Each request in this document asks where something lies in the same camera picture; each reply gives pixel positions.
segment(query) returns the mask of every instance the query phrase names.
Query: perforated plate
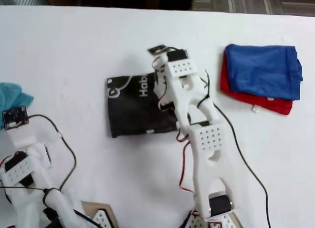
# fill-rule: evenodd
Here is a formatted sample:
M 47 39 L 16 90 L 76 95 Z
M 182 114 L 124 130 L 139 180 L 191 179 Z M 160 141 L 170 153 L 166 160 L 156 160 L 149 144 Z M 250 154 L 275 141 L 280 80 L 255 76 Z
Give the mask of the perforated plate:
M 195 64 L 191 59 L 168 62 L 165 71 L 171 78 L 197 73 Z
M 216 151 L 222 148 L 221 124 L 195 129 L 192 136 L 196 139 L 196 146 L 200 151 Z
M 98 223 L 103 228 L 112 228 L 105 211 L 99 210 L 96 213 L 96 215 L 94 216 L 93 221 Z
M 238 228 L 229 215 L 216 217 L 213 222 L 222 222 L 222 228 Z M 208 223 L 204 222 L 200 217 L 190 216 L 185 228 L 208 228 Z M 210 228 L 220 228 L 220 225 L 210 224 Z
M 34 165 L 32 159 L 28 156 L 3 175 L 3 184 L 5 186 L 15 186 L 29 175 L 33 169 Z

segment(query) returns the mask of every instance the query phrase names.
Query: white table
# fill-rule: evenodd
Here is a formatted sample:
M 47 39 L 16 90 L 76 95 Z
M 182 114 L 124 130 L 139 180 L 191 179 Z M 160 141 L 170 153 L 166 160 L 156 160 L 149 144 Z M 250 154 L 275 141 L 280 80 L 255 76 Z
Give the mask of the white table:
M 314 227 L 315 18 L 210 12 L 86 7 L 0 7 L 1 81 L 20 84 L 35 97 L 29 113 L 51 117 L 78 158 L 67 183 L 79 198 L 111 204 L 122 228 L 176 228 L 193 206 L 178 188 L 182 145 L 176 133 L 110 138 L 105 80 L 151 70 L 146 49 L 158 44 L 188 49 L 209 70 L 214 102 L 230 117 L 253 170 L 265 184 L 274 228 Z M 218 91 L 221 54 L 230 43 L 295 45 L 303 66 L 301 101 L 289 116 L 251 106 Z M 39 139 L 54 133 L 31 121 Z M 9 152 L 3 146 L 0 157 Z M 243 186 L 237 212 L 246 228 L 266 228 L 265 196 L 226 136 L 231 168 Z M 52 173 L 60 182 L 72 166 L 61 142 L 52 145 Z M 187 151 L 185 185 L 191 186 Z M 13 216 L 0 196 L 0 227 Z

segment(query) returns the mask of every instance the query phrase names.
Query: black bag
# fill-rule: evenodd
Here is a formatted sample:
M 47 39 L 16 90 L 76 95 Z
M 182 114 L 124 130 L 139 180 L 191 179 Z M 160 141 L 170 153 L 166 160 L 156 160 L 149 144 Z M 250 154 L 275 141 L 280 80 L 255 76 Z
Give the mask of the black bag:
M 158 108 L 155 74 L 107 79 L 108 116 L 112 137 L 176 130 L 176 116 Z

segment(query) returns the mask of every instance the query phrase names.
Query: black cable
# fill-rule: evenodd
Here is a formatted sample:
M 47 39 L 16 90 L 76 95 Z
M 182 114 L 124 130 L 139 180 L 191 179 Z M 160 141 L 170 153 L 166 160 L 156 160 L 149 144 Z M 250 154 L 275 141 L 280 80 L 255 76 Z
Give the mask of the black cable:
M 44 189 L 43 191 L 44 191 L 44 196 L 43 196 L 43 203 L 44 203 L 44 205 L 46 206 L 46 207 L 48 207 L 47 206 L 47 204 L 46 204 L 46 197 L 47 197 L 47 195 L 50 193 L 50 191 L 51 190 L 58 190 L 58 191 L 60 191 L 59 189 L 57 189 L 57 188 L 50 188 L 50 189 Z
M 96 223 L 95 221 L 93 221 L 91 218 L 89 218 L 88 216 L 82 214 L 81 212 L 77 211 L 74 209 L 74 213 L 77 214 L 79 217 L 83 218 L 84 220 L 90 222 L 91 224 L 93 224 L 94 226 L 98 227 L 98 228 L 103 228 L 101 225 L 99 225 L 98 223 Z
M 40 188 L 33 188 L 33 187 L 17 187 L 17 186 L 0 186 L 0 189 L 30 189 L 30 190 L 41 190 L 44 191 L 44 189 Z
M 226 119 L 226 121 L 228 122 L 228 124 L 230 125 L 231 127 L 231 130 L 232 130 L 232 133 L 233 133 L 233 137 L 234 137 L 234 140 L 235 140 L 235 144 L 236 144 L 236 147 L 237 147 L 237 150 L 238 152 L 240 153 L 240 156 L 244 162 L 244 164 L 246 165 L 246 167 L 248 168 L 248 170 L 252 173 L 252 175 L 255 177 L 255 179 L 258 181 L 258 183 L 262 186 L 264 192 L 265 192 L 265 195 L 266 195 L 266 216 L 267 216 L 267 222 L 268 222 L 268 227 L 271 228 L 271 225 L 270 225 L 270 220 L 269 220 L 269 208 L 268 208 L 268 192 L 264 186 L 264 184 L 260 181 L 260 179 L 257 177 L 257 175 L 253 172 L 253 170 L 251 169 L 251 167 L 248 165 L 247 161 L 245 160 L 244 156 L 243 156 L 243 153 L 240 149 L 240 146 L 238 144 L 238 141 L 237 141 L 237 138 L 236 138 L 236 133 L 235 133 L 235 130 L 234 130 L 234 127 L 232 125 L 232 123 L 230 122 L 229 118 L 221 111 L 221 109 L 215 105 L 215 108 L 221 113 L 221 115 Z
M 41 114 L 35 114 L 35 115 L 29 116 L 29 119 L 30 119 L 30 118 L 33 118 L 33 117 L 43 117 L 43 118 L 45 118 L 46 120 L 48 120 L 48 121 L 54 126 L 55 130 L 56 130 L 58 133 L 61 134 L 61 139 L 62 139 L 64 145 L 67 147 L 67 149 L 68 149 L 68 150 L 70 151 L 70 153 L 73 155 L 74 165 L 73 165 L 72 170 L 69 172 L 69 174 L 66 176 L 66 178 L 64 179 L 64 181 L 63 181 L 62 184 L 60 185 L 59 190 L 62 190 L 64 184 L 67 182 L 67 180 L 68 180 L 69 177 L 72 175 L 72 173 L 74 172 L 75 168 L 77 167 L 77 157 L 75 156 L 73 150 L 70 148 L 70 146 L 68 145 L 68 143 L 67 143 L 66 140 L 64 139 L 62 133 L 58 130 L 56 124 L 55 124 L 49 117 L 47 117 L 47 116 L 45 116 L 45 115 L 41 115 Z
M 207 79 L 208 79 L 208 88 L 207 88 L 207 95 L 197 104 L 197 108 L 199 108 L 199 106 L 201 105 L 201 103 L 206 100 L 207 98 L 210 97 L 210 77 L 209 77 L 209 74 L 208 72 L 206 71 L 206 74 L 207 74 Z

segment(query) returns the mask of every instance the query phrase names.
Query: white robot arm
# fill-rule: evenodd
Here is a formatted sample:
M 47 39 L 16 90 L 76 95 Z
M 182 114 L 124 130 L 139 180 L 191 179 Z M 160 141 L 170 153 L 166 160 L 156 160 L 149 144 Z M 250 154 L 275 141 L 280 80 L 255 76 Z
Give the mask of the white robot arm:
M 229 162 L 224 147 L 221 120 L 196 65 L 185 50 L 161 54 L 153 63 L 156 70 L 155 93 L 159 106 L 174 107 L 178 128 L 187 135 L 193 154 L 194 200 L 205 221 L 233 210 L 233 178 L 225 174 Z M 196 106 L 206 120 L 192 124 L 189 105 Z
M 31 125 L 23 124 L 23 121 L 28 122 L 26 109 L 20 107 L 4 114 L 8 114 L 9 121 L 25 116 L 12 129 L 7 129 L 11 122 L 5 125 L 15 153 L 0 163 L 2 188 L 17 213 L 15 228 L 39 228 L 40 224 L 41 228 L 43 225 L 46 227 L 50 221 L 44 216 L 45 209 L 58 215 L 58 224 L 47 227 L 96 227 L 76 214 L 84 216 L 81 201 L 75 201 L 73 196 L 71 199 L 67 198 L 51 179 L 48 171 L 51 167 L 48 149 L 43 143 L 36 141 Z

